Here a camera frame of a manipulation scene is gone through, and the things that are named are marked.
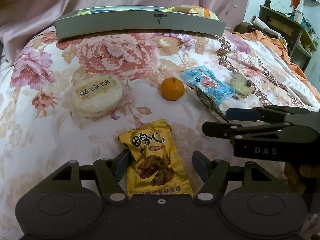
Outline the floral quilt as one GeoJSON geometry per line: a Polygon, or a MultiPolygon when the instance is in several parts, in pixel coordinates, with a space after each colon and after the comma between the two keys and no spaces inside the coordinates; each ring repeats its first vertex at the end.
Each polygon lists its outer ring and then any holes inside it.
{"type": "Polygon", "coordinates": [[[283,105],[319,110],[319,92],[292,64],[284,47],[256,31],[221,36],[150,32],[88,35],[60,42],[47,30],[15,61],[1,63],[1,239],[18,239],[17,201],[69,160],[81,165],[114,158],[118,137],[165,119],[189,181],[202,181],[191,164],[196,150],[233,165],[228,141],[206,137],[215,117],[190,88],[165,100],[161,83],[205,66],[229,83],[235,73],[253,85],[246,98],[225,98],[221,111],[283,105]]]}

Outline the green mooncake in wrapper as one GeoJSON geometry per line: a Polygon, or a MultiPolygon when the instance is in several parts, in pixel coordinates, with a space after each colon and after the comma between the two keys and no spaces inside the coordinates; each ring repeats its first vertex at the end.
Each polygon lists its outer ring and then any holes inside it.
{"type": "Polygon", "coordinates": [[[232,75],[229,84],[235,89],[235,94],[243,99],[251,95],[254,88],[252,83],[239,73],[232,75]]]}

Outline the rolled white paper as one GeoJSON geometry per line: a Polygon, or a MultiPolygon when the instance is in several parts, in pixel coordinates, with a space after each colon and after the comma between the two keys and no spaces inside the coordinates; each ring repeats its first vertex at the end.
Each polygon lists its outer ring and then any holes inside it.
{"type": "Polygon", "coordinates": [[[255,25],[256,27],[264,30],[265,32],[271,34],[272,36],[275,36],[276,38],[283,38],[280,33],[278,33],[277,31],[275,31],[273,29],[271,29],[270,27],[268,27],[266,25],[266,23],[264,23],[259,17],[255,16],[255,15],[252,17],[251,23],[253,25],[255,25]]]}

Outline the orange blanket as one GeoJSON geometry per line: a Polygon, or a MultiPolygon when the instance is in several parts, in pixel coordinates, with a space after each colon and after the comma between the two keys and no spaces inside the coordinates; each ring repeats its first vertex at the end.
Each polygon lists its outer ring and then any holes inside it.
{"type": "Polygon", "coordinates": [[[264,46],[270,47],[287,64],[287,66],[295,74],[295,76],[298,77],[298,79],[311,90],[312,94],[319,102],[319,91],[308,81],[308,78],[300,69],[300,67],[291,61],[288,49],[277,38],[270,38],[258,30],[244,34],[235,33],[235,35],[243,38],[244,40],[261,42],[264,46]]]}

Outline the yellow orange snack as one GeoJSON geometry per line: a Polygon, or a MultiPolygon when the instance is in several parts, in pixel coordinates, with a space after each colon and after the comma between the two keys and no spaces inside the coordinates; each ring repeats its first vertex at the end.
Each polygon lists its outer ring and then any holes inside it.
{"type": "Polygon", "coordinates": [[[168,10],[172,12],[181,12],[189,15],[219,20],[214,12],[197,5],[178,5],[172,8],[168,8],[168,10]]]}

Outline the orange mandarin fruit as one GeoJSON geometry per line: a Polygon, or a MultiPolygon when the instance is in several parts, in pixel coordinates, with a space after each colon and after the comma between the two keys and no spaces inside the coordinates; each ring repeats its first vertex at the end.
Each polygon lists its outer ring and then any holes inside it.
{"type": "Polygon", "coordinates": [[[169,101],[176,101],[184,95],[184,84],[175,77],[163,80],[160,86],[161,95],[169,101]]]}

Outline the blue shrimp snack packet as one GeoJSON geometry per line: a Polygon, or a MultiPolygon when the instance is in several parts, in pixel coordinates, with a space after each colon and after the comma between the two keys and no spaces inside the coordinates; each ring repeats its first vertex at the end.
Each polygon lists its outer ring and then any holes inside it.
{"type": "Polygon", "coordinates": [[[219,81],[206,66],[198,66],[181,74],[184,82],[202,90],[206,96],[211,96],[219,106],[227,97],[235,95],[235,88],[219,81]]]}

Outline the white rice cracker packet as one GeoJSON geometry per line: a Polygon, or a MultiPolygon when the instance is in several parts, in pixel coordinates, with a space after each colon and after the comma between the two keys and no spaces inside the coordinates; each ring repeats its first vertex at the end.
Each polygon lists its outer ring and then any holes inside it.
{"type": "Polygon", "coordinates": [[[123,85],[114,75],[93,76],[77,83],[71,92],[76,112],[85,118],[98,118],[117,107],[123,85]]]}

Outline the grey snack box tray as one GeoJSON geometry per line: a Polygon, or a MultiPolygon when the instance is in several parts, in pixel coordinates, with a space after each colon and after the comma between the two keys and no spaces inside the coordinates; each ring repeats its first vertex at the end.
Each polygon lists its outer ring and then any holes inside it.
{"type": "Polygon", "coordinates": [[[222,35],[226,24],[168,8],[119,5],[79,9],[61,16],[55,21],[59,40],[106,31],[163,29],[222,35]]]}

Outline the dark clear snack packet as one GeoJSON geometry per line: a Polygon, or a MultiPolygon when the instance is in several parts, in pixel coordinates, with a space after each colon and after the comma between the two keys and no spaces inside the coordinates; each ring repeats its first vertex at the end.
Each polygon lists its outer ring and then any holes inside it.
{"type": "Polygon", "coordinates": [[[207,107],[208,111],[219,120],[219,122],[229,123],[212,96],[207,95],[203,90],[196,86],[190,85],[189,88],[194,91],[196,97],[207,107]]]}

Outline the yellow duck snack packet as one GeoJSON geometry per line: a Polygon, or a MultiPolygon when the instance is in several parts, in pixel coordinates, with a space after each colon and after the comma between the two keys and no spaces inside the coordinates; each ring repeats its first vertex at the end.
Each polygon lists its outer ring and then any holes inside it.
{"type": "Polygon", "coordinates": [[[125,132],[118,138],[133,157],[126,179],[130,197],[134,194],[193,195],[171,126],[164,119],[125,132]]]}

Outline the dark wooden cabinet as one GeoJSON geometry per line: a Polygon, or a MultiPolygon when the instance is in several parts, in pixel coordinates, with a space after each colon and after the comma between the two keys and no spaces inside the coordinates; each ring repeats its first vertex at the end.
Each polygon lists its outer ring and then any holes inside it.
{"type": "Polygon", "coordinates": [[[284,13],[270,8],[271,0],[260,6],[259,18],[286,41],[289,55],[302,71],[305,71],[313,53],[317,50],[307,29],[284,13]]]}

